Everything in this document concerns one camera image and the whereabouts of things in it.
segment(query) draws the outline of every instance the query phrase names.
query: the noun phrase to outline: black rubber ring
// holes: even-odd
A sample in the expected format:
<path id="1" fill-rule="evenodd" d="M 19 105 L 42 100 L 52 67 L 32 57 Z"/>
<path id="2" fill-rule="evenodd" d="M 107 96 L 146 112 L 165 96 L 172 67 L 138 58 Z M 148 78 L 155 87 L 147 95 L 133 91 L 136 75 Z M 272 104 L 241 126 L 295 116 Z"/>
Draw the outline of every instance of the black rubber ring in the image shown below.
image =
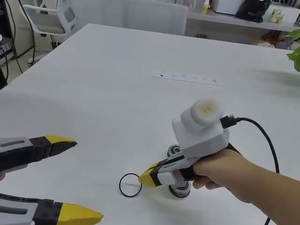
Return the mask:
<path id="1" fill-rule="evenodd" d="M 134 175 L 134 176 L 140 178 L 140 176 L 137 175 L 137 174 L 135 174 L 135 173 L 126 173 L 126 174 L 120 179 L 120 182 L 119 182 L 119 190 L 120 190 L 121 194 L 124 195 L 125 197 L 127 197 L 127 198 L 134 198 L 134 197 L 136 197 L 136 196 L 141 192 L 142 186 L 143 186 L 143 185 L 141 184 L 140 190 L 139 190 L 135 195 L 127 195 L 127 194 L 125 194 L 125 193 L 122 191 L 122 189 L 121 189 L 121 182 L 122 182 L 122 180 L 123 180 L 126 176 L 128 176 L 128 175 Z"/>

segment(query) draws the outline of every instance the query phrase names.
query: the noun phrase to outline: hand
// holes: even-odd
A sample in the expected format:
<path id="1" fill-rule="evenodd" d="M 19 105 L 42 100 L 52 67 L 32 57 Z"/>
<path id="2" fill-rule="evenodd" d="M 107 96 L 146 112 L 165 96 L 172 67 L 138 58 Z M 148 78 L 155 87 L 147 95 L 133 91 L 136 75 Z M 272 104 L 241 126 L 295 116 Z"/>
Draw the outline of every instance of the hand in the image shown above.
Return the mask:
<path id="1" fill-rule="evenodd" d="M 3 180 L 4 178 L 5 178 L 5 173 L 0 172 L 0 181 Z"/>
<path id="2" fill-rule="evenodd" d="M 194 172 L 203 176 L 194 180 L 193 186 L 196 189 L 205 186 L 209 190 L 226 187 L 238 199 L 249 203 L 245 193 L 249 181 L 258 173 L 257 168 L 239 153 L 225 149 L 193 165 Z"/>

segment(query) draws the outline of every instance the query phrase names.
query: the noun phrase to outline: office chair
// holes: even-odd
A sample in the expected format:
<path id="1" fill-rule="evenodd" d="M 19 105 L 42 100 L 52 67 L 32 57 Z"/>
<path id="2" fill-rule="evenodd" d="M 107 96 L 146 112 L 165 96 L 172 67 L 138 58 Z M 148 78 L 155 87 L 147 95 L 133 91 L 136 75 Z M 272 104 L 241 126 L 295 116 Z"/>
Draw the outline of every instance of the office chair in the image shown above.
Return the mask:
<path id="1" fill-rule="evenodd" d="M 50 35 L 52 49 L 54 49 L 57 47 L 54 36 L 70 35 L 77 17 L 71 8 L 70 0 L 40 0 L 37 3 L 40 3 L 39 6 L 23 5 L 23 7 L 32 24 L 33 31 L 42 36 Z"/>
<path id="2" fill-rule="evenodd" d="M 182 36 L 185 33 L 187 6 L 125 0 L 123 10 L 124 28 Z"/>

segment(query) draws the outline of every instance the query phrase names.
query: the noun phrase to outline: shelf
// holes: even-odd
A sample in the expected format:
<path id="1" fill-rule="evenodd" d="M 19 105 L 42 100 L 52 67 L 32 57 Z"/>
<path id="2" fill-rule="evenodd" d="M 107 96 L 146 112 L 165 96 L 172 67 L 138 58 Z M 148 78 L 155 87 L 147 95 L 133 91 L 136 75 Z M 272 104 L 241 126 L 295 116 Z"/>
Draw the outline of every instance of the shelf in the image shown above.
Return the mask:
<path id="1" fill-rule="evenodd" d="M 232 24 L 237 26 L 255 27 L 255 28 L 261 28 L 267 30 L 279 30 L 279 31 L 287 31 L 287 32 L 300 29 L 299 26 L 291 23 L 282 22 L 280 24 L 277 24 L 269 21 L 256 23 L 256 22 L 235 18 L 233 15 L 219 14 L 212 11 L 209 11 L 207 14 L 200 14 L 198 12 L 190 11 L 188 14 L 188 18 L 194 20 L 209 21 L 214 23 L 226 23 L 226 24 Z"/>

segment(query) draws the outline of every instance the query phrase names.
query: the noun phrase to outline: white tabletop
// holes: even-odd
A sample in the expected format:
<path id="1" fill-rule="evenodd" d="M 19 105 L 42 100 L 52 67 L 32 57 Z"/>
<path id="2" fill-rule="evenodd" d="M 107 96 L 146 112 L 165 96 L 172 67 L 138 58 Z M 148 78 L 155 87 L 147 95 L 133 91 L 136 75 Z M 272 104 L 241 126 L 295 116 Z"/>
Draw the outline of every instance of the white tabletop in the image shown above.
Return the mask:
<path id="1" fill-rule="evenodd" d="M 184 200 L 167 187 L 144 188 L 128 199 L 118 183 L 165 158 L 176 143 L 172 119 L 202 97 L 261 123 L 282 173 L 300 179 L 300 76 L 286 53 L 88 25 L 0 92 L 1 137 L 58 134 L 78 145 L 8 174 L 0 192 L 81 204 L 103 213 L 104 225 L 263 224 L 258 209 L 225 188 L 192 190 Z M 225 87 L 153 78 L 153 69 L 221 79 Z M 249 160 L 274 168 L 253 125 L 231 128 L 230 140 Z"/>

